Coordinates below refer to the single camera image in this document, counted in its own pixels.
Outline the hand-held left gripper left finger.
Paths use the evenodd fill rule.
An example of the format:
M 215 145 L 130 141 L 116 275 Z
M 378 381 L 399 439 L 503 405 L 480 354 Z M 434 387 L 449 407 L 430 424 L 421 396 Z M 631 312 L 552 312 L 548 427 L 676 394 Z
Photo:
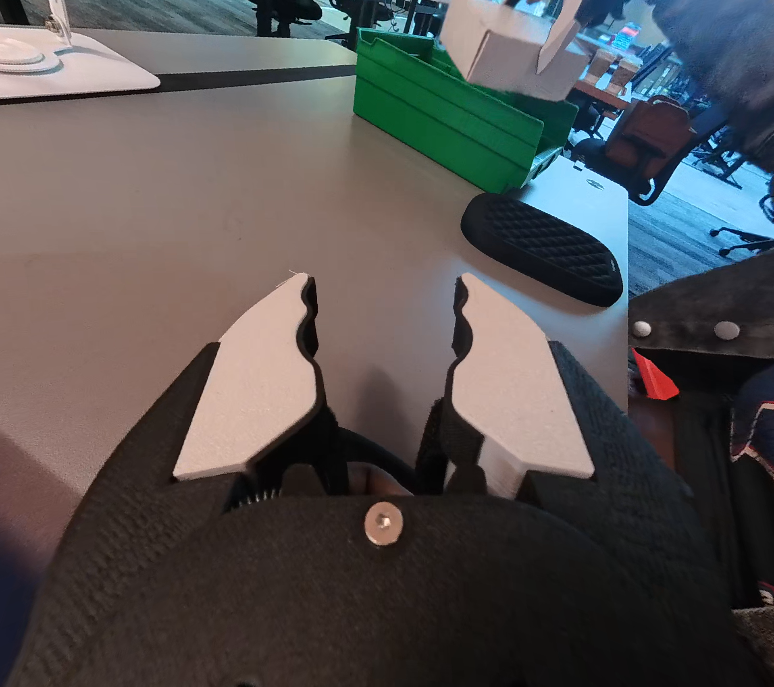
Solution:
M 223 334 L 175 480 L 244 473 L 319 413 L 326 395 L 315 359 L 316 316 L 315 279 L 297 273 Z

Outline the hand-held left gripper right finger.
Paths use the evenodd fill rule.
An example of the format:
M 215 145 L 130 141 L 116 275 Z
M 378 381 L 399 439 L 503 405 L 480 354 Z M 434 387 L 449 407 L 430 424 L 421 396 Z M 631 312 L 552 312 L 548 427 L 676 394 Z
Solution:
M 454 296 L 455 360 L 444 407 L 444 454 L 454 471 L 482 473 L 487 494 L 515 499 L 528 473 L 594 479 L 549 339 L 524 311 L 471 273 Z

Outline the small white cardboard box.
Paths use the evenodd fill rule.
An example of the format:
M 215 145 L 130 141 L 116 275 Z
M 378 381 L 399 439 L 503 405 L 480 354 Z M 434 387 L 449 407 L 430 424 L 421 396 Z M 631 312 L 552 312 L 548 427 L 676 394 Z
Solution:
M 490 90 L 561 102 L 590 61 L 578 25 L 552 31 L 549 19 L 491 0 L 450 0 L 440 43 L 462 77 Z

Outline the green plastic bin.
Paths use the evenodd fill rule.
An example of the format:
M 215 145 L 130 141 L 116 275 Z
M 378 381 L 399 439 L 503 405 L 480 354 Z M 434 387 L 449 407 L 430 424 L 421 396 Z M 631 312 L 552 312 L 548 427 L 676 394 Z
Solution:
M 434 39 L 359 28 L 353 112 L 486 193 L 556 160 L 578 107 L 466 82 Z

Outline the person's right forearm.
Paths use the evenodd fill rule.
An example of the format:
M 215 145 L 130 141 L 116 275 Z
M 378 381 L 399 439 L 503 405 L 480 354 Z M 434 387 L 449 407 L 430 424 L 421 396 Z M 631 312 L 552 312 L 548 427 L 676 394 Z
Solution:
M 773 0 L 645 0 L 687 73 L 718 102 L 742 151 L 773 164 Z

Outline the grey desk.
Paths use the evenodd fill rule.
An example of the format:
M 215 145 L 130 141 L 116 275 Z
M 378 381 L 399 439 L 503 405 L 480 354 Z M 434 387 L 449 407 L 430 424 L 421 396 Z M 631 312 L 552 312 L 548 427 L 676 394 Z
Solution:
M 2 106 L 2 583 L 35 585 L 104 460 L 204 344 L 315 277 L 339 422 L 406 461 L 471 272 L 622 408 L 593 309 L 460 232 L 469 183 L 353 115 L 354 77 Z

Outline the red plastic piece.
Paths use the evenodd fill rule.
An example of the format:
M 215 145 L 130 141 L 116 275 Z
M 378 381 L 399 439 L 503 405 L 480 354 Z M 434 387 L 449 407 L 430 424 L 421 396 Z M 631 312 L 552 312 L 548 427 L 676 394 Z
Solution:
M 680 390 L 666 374 L 664 374 L 650 359 L 631 349 L 637 376 L 643 383 L 645 395 L 652 400 L 669 401 L 679 395 Z

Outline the brown office chair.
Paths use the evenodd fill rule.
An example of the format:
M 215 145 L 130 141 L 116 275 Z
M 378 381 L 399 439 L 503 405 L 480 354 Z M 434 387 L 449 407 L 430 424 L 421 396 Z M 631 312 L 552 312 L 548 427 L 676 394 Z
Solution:
M 659 198 L 682 160 L 727 121 L 719 104 L 692 118 L 672 99 L 653 96 L 632 102 L 606 140 L 577 142 L 570 159 L 618 184 L 644 208 Z

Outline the black wrist rest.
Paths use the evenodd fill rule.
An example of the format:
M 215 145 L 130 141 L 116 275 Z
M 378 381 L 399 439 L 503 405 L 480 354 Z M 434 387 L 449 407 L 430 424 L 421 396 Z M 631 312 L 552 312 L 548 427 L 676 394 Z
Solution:
M 512 195 L 473 198 L 460 230 L 484 255 L 582 303 L 608 308 L 623 295 L 621 268 L 602 242 Z

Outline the person's black jacket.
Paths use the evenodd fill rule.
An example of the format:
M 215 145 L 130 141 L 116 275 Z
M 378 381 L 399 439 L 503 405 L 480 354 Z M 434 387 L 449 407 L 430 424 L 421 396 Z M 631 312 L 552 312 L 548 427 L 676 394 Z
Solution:
M 629 416 L 688 489 L 730 593 L 740 643 L 772 685 L 772 255 L 661 286 L 629 306 L 630 346 L 680 393 L 649 399 L 629 368 Z

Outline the white board stand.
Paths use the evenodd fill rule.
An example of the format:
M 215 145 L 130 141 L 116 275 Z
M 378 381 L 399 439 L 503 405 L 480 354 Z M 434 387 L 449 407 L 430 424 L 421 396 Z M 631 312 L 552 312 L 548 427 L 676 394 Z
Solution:
M 160 79 L 89 36 L 73 33 L 65 0 L 48 0 L 44 26 L 4 25 L 3 103 L 153 91 Z

